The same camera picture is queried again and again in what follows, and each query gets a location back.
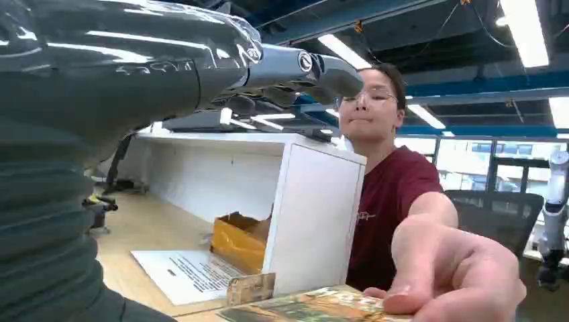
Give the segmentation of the person's hand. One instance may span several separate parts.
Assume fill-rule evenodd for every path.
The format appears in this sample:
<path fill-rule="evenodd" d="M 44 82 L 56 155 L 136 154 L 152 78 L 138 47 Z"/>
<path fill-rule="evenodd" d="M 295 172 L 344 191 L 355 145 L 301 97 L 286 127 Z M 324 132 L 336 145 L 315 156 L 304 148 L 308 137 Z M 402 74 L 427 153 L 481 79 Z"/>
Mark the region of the person's hand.
<path fill-rule="evenodd" d="M 527 289 L 501 244 L 418 215 L 395 230 L 397 273 L 388 291 L 367 288 L 384 310 L 414 321 L 512 321 Z"/>

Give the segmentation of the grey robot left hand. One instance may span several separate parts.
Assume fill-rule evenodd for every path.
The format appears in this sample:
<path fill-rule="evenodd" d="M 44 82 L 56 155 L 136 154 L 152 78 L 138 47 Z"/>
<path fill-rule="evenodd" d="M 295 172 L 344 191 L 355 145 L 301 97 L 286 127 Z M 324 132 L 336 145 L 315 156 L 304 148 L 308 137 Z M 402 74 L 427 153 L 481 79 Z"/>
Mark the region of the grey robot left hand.
<path fill-rule="evenodd" d="M 161 1 L 1 2 L 1 166 L 82 168 L 136 128 L 250 89 L 327 97 L 362 79 L 332 56 L 265 44 L 245 19 Z"/>

